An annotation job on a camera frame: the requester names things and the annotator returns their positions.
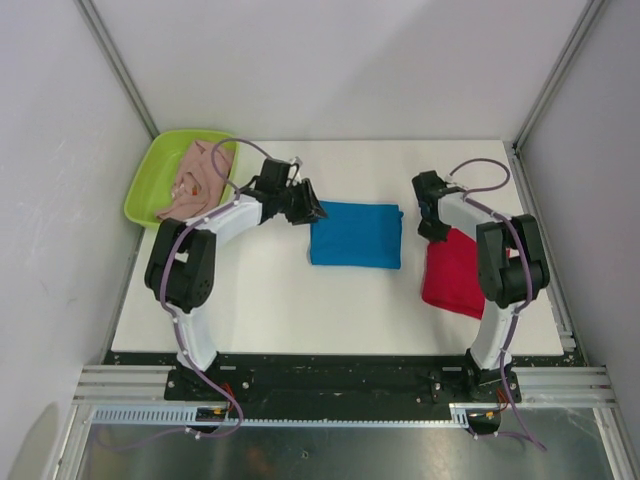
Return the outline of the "blue t shirt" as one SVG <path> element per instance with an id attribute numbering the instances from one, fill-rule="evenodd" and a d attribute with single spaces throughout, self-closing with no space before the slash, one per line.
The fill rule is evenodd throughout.
<path id="1" fill-rule="evenodd" d="M 314 266 L 401 268 L 402 221 L 396 204 L 323 201 L 327 217 L 310 228 Z"/>

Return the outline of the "red t shirt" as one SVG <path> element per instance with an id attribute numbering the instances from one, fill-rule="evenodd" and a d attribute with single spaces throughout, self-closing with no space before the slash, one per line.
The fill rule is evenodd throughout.
<path id="1" fill-rule="evenodd" d="M 429 242 L 421 291 L 422 300 L 439 309 L 480 321 L 504 320 L 508 311 L 489 301 L 482 287 L 498 279 L 489 263 L 478 263 L 476 242 L 452 228 L 444 242 Z"/>

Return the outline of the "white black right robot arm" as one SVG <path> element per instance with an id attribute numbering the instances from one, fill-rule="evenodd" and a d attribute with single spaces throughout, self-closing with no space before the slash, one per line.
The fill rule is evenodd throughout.
<path id="1" fill-rule="evenodd" d="M 475 244 L 476 278 L 485 299 L 475 340 L 467 350 L 474 368 L 461 376 L 463 393 L 484 401 L 497 389 L 492 371 L 510 362 L 509 347 L 519 317 L 550 282 L 550 271 L 535 217 L 508 217 L 471 197 L 434 171 L 412 179 L 420 210 L 418 234 L 430 245 L 458 231 Z"/>

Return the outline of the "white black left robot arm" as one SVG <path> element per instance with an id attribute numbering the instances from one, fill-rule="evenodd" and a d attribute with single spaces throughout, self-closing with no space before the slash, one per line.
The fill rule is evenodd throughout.
<path id="1" fill-rule="evenodd" d="M 214 397 L 221 376 L 209 368 L 218 354 L 205 319 L 205 305 L 214 288 L 219 247 L 277 215 L 294 225 L 328 217 L 309 179 L 300 175 L 302 162 L 267 158 L 248 184 L 233 188 L 231 199 L 187 220 L 161 222 L 144 275 L 145 286 L 174 326 L 178 357 L 192 368 L 186 387 L 197 398 Z"/>

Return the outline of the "pink t shirt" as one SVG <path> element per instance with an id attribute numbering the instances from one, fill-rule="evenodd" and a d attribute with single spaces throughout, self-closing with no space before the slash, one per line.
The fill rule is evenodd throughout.
<path id="1" fill-rule="evenodd" d="M 158 210 L 159 220 L 184 221 L 196 217 L 220 204 L 225 181 L 234 163 L 234 154 L 220 147 L 212 157 L 214 143 L 194 140 L 184 154 L 170 190 L 171 203 Z"/>

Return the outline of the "green plastic basin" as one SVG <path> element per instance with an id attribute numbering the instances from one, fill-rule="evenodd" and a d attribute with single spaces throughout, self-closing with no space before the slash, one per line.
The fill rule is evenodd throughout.
<path id="1" fill-rule="evenodd" d="M 144 228 L 156 229 L 155 213 L 170 205 L 170 190 L 184 154 L 195 140 L 217 143 L 232 134 L 216 130 L 169 130 L 156 137 L 143 159 L 124 201 L 128 220 Z"/>

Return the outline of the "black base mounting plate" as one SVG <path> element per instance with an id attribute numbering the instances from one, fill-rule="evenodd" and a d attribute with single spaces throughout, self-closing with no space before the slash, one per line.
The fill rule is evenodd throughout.
<path id="1" fill-rule="evenodd" d="M 204 375 L 241 402 L 281 392 L 380 393 L 416 395 L 435 403 L 493 403 L 522 399 L 519 380 L 505 372 L 480 372 L 466 355 L 303 355 L 217 356 Z"/>

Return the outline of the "right aluminium corner post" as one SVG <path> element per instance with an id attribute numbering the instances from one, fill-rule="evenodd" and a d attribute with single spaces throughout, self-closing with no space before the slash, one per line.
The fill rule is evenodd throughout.
<path id="1" fill-rule="evenodd" d="M 516 153 L 520 153 L 525 147 L 609 4 L 610 1 L 606 0 L 590 0 L 585 3 L 539 94 L 511 143 Z"/>

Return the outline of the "aluminium corner post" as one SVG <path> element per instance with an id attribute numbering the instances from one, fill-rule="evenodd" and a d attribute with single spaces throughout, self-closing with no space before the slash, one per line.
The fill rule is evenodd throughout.
<path id="1" fill-rule="evenodd" d="M 520 153 L 525 147 L 609 4 L 610 1 L 606 0 L 590 0 L 585 3 L 539 94 L 511 143 L 516 153 Z"/>
<path id="2" fill-rule="evenodd" d="M 149 138 L 154 140 L 159 135 L 159 129 L 95 2 L 91 0 L 74 0 L 73 3 L 94 38 L 125 98 L 132 107 L 135 116 Z"/>

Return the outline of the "aluminium frame rail front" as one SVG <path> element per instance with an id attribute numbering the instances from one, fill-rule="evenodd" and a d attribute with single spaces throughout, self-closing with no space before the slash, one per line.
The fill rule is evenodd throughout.
<path id="1" fill-rule="evenodd" d="M 520 367 L 505 382 L 470 386 L 453 367 L 293 366 L 290 368 L 224 367 L 213 380 L 242 404 L 282 394 L 343 399 L 360 395 L 376 402 L 406 398 L 417 403 L 490 404 L 511 394 L 533 405 L 609 406 L 615 403 L 611 381 L 602 367 Z M 224 395 L 196 374 L 176 367 L 90 366 L 83 369 L 76 402 L 209 403 Z"/>

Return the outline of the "left aluminium corner post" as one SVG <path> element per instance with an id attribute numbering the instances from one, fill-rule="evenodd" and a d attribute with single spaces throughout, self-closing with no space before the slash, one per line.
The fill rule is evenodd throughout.
<path id="1" fill-rule="evenodd" d="M 74 0 L 73 3 L 94 38 L 125 98 L 132 107 L 135 116 L 149 138 L 154 140 L 159 135 L 159 129 L 95 2 L 91 0 Z"/>

